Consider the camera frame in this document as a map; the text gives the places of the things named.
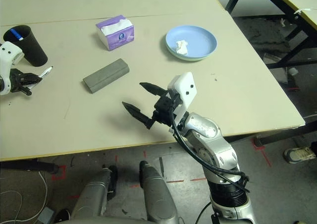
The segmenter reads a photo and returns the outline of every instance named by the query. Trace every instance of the blue plate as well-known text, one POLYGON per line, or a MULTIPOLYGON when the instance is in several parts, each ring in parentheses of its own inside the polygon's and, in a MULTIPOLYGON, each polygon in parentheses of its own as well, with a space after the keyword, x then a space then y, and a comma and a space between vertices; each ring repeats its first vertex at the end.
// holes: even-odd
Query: blue plate
POLYGON ((197 26, 178 26, 171 29, 166 35, 166 46, 176 57, 184 60, 200 60, 208 57, 217 47, 214 35, 204 28, 197 26), (177 41, 188 42, 186 55, 176 53, 177 41))

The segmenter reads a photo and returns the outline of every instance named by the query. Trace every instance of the silver robot arm segment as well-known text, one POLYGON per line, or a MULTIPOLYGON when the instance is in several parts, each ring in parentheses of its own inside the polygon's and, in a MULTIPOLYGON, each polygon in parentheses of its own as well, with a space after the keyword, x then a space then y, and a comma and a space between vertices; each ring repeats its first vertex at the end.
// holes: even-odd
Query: silver robot arm segment
MULTIPOLYGON (((200 158, 227 170, 240 171, 237 155, 223 138, 218 125, 196 113, 190 113, 185 120, 181 135, 187 138, 200 158)), ((225 179, 203 167, 211 190, 211 204, 219 223, 256 224, 251 201, 243 190, 239 190, 225 179)), ((233 182, 241 183, 242 177, 222 173, 233 182)))

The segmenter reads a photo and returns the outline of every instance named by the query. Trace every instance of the black cable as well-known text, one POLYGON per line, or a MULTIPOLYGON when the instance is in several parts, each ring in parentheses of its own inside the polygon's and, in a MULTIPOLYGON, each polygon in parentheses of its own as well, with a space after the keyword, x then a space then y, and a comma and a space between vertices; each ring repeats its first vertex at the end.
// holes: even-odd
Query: black cable
POLYGON ((197 219, 196 219, 196 221, 195 221, 195 224, 198 223, 198 221, 199 221, 201 215, 202 215, 203 212, 207 209, 207 207, 209 207, 210 204, 211 204, 211 202, 208 202, 208 203, 206 204, 206 206, 204 206, 204 208, 203 208, 203 209, 201 210, 201 212, 199 213, 199 215, 198 215, 198 217, 197 217, 197 219))
POLYGON ((193 157, 197 162, 199 162, 202 166, 204 166, 205 168, 207 168, 208 170, 210 170, 211 172, 213 172, 214 174, 218 175, 219 177, 221 177, 222 179, 228 181, 229 183, 233 184, 234 186, 236 186, 237 188, 245 191, 245 192, 250 192, 248 189, 246 189, 245 187, 241 186, 238 183, 235 183, 233 181, 231 181, 229 178, 223 176, 221 173, 228 173, 228 174, 234 174, 234 175, 239 175, 242 176, 244 179, 246 178, 246 175, 241 172, 241 171, 235 171, 235 170, 226 170, 223 168, 219 168, 216 167, 208 162, 206 162, 205 160, 203 160, 202 158, 200 158, 195 152, 193 152, 188 145, 186 144, 186 142, 184 141, 183 137, 180 135, 178 129, 177 129, 177 125, 175 123, 175 119, 174 119, 174 110, 173 107, 170 107, 169 109, 169 116, 170 116, 170 120, 171 120, 171 124, 172 124, 172 128, 174 130, 174 135, 176 135, 175 139, 176 141, 183 147, 183 149, 190 154, 191 157, 193 157))
POLYGON ((183 224, 186 224, 185 220, 184 220, 182 217, 178 217, 178 222, 180 223, 179 220, 182 220, 182 221, 183 221, 183 224))

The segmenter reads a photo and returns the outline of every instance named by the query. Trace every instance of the marker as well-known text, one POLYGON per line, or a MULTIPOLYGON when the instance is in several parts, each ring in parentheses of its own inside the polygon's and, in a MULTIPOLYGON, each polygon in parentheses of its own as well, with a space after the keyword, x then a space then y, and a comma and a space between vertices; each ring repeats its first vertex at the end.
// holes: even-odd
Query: marker
MULTIPOLYGON (((51 66, 51 67, 49 67, 49 68, 47 68, 46 70, 44 70, 44 72, 42 73, 42 74, 40 74, 40 78, 44 78, 45 76, 47 76, 49 73, 50 73, 50 71, 53 69, 53 66, 51 66)), ((28 85, 27 87, 29 88, 29 89, 32 89, 35 85, 37 85, 38 83, 36 83, 36 84, 30 84, 30 85, 28 85)))
POLYGON ((15 31, 13 28, 10 29, 10 32, 12 32, 12 34, 19 40, 23 40, 23 37, 17 32, 15 31))

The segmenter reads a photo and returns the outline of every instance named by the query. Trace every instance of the black cup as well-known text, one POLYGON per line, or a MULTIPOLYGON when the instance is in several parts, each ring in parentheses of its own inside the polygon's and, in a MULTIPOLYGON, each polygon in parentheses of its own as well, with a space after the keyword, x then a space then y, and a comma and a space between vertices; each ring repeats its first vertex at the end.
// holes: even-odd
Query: black cup
POLYGON ((3 39, 20 47, 24 53, 24 57, 31 65, 36 67, 44 65, 48 61, 48 57, 34 37, 31 28, 26 25, 19 25, 13 27, 13 29, 19 33, 23 39, 19 41, 10 30, 6 31, 3 35, 3 39))

